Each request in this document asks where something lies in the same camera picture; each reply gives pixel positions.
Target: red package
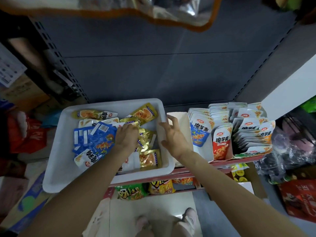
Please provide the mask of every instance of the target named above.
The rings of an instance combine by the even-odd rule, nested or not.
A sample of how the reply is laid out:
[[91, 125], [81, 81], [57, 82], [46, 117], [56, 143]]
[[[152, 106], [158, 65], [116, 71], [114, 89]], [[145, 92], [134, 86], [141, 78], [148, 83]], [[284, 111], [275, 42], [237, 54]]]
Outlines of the red package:
[[279, 189], [289, 215], [316, 223], [316, 180], [292, 180]]
[[46, 146], [46, 129], [41, 122], [19, 112], [17, 119], [8, 116], [8, 132], [11, 153], [34, 153]]

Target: foot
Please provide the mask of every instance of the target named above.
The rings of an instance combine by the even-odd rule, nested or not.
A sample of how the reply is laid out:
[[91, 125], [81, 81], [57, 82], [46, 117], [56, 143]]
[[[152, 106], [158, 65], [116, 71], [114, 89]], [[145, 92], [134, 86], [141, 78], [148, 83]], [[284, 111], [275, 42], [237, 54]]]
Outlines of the foot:
[[195, 231], [197, 219], [198, 219], [198, 214], [192, 208], [187, 208], [184, 215], [182, 216], [182, 221], [185, 223], [188, 223], [188, 225], [192, 229], [192, 232]]
[[151, 225], [146, 216], [141, 215], [136, 220], [136, 229], [137, 233], [139, 233], [142, 229], [151, 229]]

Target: barcode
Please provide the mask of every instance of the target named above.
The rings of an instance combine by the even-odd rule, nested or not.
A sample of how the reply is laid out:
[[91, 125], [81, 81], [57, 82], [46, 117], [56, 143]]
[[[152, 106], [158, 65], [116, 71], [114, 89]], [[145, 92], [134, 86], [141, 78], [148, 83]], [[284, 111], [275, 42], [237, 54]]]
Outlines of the barcode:
[[7, 79], [5, 79], [5, 78], [1, 78], [1, 80], [4, 82], [4, 83], [6, 83], [6, 84], [9, 84], [10, 83], [10, 81], [8, 81]]
[[109, 129], [109, 127], [106, 126], [106, 125], [101, 125], [101, 126], [99, 127], [99, 130], [104, 131], [104, 132], [107, 132], [108, 129]]

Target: tile floor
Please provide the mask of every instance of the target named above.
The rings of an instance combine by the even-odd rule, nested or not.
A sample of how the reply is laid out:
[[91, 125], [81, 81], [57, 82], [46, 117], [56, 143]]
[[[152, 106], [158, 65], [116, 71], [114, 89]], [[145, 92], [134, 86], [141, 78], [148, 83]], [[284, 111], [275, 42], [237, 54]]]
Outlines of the tile floor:
[[[140, 215], [148, 217], [156, 237], [169, 237], [172, 223], [182, 218], [188, 207], [196, 210], [192, 192], [151, 196], [136, 201], [122, 201], [117, 199], [115, 193], [110, 202], [109, 220], [107, 218], [102, 220], [97, 237], [134, 237], [135, 221]], [[194, 237], [202, 236], [198, 221]]]

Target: plastic bin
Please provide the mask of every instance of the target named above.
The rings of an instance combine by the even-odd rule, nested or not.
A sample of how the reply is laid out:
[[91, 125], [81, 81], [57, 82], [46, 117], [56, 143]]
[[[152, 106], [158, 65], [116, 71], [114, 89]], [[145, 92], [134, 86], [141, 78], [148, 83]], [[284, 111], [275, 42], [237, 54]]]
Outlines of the plastic bin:
[[79, 123], [79, 120], [73, 119], [70, 116], [73, 111], [82, 109], [107, 110], [117, 112], [118, 117], [121, 119], [148, 102], [158, 111], [159, 117], [142, 125], [142, 127], [157, 131], [157, 138], [161, 150], [162, 168], [148, 171], [140, 171], [138, 169], [132, 173], [116, 175], [111, 184], [170, 174], [174, 169], [174, 161], [169, 152], [161, 145], [161, 141], [166, 138], [166, 135], [164, 129], [158, 125], [159, 122], [167, 121], [161, 100], [138, 99], [76, 105], [67, 107], [61, 112], [43, 181], [44, 191], [57, 193], [82, 173], [73, 161], [73, 129], [77, 128]]

